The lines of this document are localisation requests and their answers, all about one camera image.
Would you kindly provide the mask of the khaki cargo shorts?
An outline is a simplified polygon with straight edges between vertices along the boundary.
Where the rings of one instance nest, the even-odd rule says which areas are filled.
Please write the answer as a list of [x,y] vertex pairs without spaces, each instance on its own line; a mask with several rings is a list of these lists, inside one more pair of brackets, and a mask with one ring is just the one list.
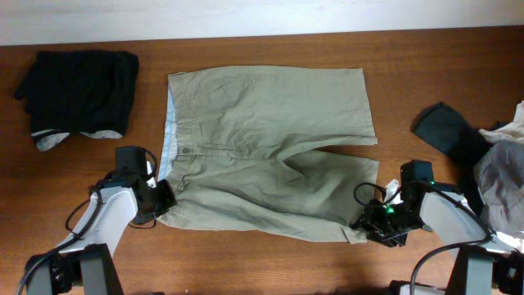
[[168,90],[164,225],[365,241],[353,192],[379,164],[329,152],[377,143],[362,69],[224,66],[172,74]]

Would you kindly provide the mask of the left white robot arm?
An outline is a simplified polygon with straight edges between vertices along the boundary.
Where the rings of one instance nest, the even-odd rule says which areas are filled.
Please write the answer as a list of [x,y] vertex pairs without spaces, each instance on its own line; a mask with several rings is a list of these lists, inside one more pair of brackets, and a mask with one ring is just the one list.
[[85,294],[122,294],[113,255],[133,223],[140,229],[176,204],[166,180],[105,179],[91,188],[87,210],[69,235],[52,250],[32,256],[18,294],[62,294],[75,285]]

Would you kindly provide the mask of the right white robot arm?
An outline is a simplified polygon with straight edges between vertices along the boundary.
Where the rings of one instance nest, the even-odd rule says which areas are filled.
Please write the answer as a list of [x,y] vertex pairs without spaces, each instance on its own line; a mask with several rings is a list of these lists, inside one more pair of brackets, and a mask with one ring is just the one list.
[[[362,229],[367,238],[387,247],[402,247],[416,229],[435,233],[442,246],[424,255],[408,281],[393,281],[391,294],[503,294],[523,292],[523,255],[502,241],[490,226],[467,205],[465,197],[449,184],[412,180],[396,194],[402,201],[373,199],[364,204],[352,229]],[[422,266],[443,252],[454,254],[454,267],[447,286],[438,289],[418,284]]]

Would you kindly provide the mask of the dark teal garment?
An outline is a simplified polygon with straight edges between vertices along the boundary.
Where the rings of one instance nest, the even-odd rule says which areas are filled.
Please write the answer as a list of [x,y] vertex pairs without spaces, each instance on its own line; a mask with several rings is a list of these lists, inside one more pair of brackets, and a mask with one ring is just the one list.
[[443,102],[422,110],[413,120],[411,132],[458,167],[458,188],[474,213],[481,216],[484,204],[474,177],[474,166],[492,145],[461,114]]

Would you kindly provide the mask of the grey cloth under black garment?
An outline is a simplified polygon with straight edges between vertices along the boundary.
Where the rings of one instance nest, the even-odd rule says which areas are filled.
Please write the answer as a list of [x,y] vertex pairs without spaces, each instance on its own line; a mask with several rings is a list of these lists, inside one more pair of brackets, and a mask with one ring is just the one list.
[[[100,130],[94,133],[81,132],[81,134],[89,138],[95,139],[118,139],[123,137],[121,133],[118,133],[114,130]],[[45,129],[37,132],[32,132],[31,138],[34,141],[36,148],[40,152],[46,152],[51,148],[54,148],[56,145],[61,143],[70,135],[71,132],[66,132],[60,129]]]

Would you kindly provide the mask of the grey brown garment pile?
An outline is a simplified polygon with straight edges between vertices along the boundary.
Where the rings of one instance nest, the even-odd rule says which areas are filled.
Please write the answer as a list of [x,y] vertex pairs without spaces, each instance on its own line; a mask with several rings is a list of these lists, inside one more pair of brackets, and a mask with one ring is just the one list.
[[484,204],[481,218],[492,229],[523,237],[523,145],[496,143],[474,166]]

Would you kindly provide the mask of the folded black garment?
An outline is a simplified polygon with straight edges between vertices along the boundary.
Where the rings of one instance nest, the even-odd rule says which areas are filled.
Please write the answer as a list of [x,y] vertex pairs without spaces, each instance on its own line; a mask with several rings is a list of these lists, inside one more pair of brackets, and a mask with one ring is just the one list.
[[124,135],[138,79],[127,51],[41,51],[15,91],[25,100],[33,133],[115,131]]

